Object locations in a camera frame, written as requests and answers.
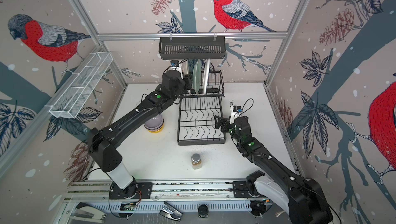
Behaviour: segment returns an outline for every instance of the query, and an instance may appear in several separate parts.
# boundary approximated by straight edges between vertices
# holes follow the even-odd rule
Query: white table surface
[[[157,84],[131,84],[127,87],[114,120],[120,119],[135,108],[143,93],[155,90]],[[242,106],[248,98],[254,106],[245,115],[253,136],[287,168],[294,171],[286,146],[280,134],[270,103],[262,83],[225,83],[222,99],[223,116],[230,115],[230,102]],[[177,145],[177,121],[179,106],[172,105],[162,113],[164,128],[159,133],[150,133],[139,127],[117,148],[123,163],[136,179],[235,179],[246,178],[261,170],[242,157],[226,135],[225,144]],[[202,168],[193,170],[191,156],[201,155]],[[109,179],[101,170],[92,172],[89,180]]]

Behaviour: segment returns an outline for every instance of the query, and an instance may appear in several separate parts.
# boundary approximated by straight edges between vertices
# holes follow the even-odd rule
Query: glass jar
[[[193,169],[200,169],[202,167],[201,156],[199,154],[193,154],[191,163]]]

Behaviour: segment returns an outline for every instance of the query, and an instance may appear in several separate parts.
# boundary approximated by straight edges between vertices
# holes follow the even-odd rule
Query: bullfinch illustration
[[[225,27],[224,31],[236,29],[242,32],[245,27],[261,27],[274,32],[266,27],[241,0],[214,0],[213,2],[215,17]]]
[[[47,25],[33,20],[25,14],[17,14],[8,21],[8,29],[13,39],[20,38],[34,53],[42,59],[52,62],[65,62],[78,54],[77,47],[91,36],[76,33],[61,26]]]
[[[379,152],[388,160],[389,166],[383,172],[378,172],[372,165],[367,165],[378,174],[379,182],[383,184],[382,177],[385,173],[396,171],[396,82],[392,83],[384,92],[378,95],[369,108],[369,128],[370,135],[361,135],[356,132],[352,126],[356,136],[363,137],[373,142]]]

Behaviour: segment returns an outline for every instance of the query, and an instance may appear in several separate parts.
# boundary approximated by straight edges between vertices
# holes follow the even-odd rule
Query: bird wallpaper
[[[298,0],[81,0],[99,33],[196,33],[286,31]],[[226,82],[264,81],[281,39],[227,40],[226,58],[213,60]],[[141,77],[128,83],[161,81],[169,63],[158,61],[158,42],[135,41],[121,48],[106,41],[120,67]],[[156,67],[147,65],[156,61]]]
[[[2,161],[95,44],[68,0],[0,0],[0,9]],[[139,77],[127,67],[122,73]],[[53,221],[68,184],[91,163],[85,134],[108,124],[122,89],[108,69],[76,119],[43,121],[0,178],[0,222]],[[29,208],[18,207],[22,199]]]
[[[270,84],[295,159],[343,223],[396,221],[395,9],[310,0]]]

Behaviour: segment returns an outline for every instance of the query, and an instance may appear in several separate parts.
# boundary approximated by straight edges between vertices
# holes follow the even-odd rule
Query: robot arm
[[[216,128],[228,132],[243,157],[265,173],[257,171],[247,177],[251,196],[265,195],[282,207],[293,224],[327,224],[333,220],[319,183],[306,180],[279,162],[250,132],[248,117],[230,119],[216,116]]]
[[[170,107],[185,89],[191,88],[188,78],[184,80],[180,71],[177,68],[168,70],[162,75],[162,84],[149,93],[134,110],[101,130],[93,128],[87,135],[88,153],[123,190],[126,198],[136,192],[136,181],[122,163],[122,156],[116,148],[147,120]]]

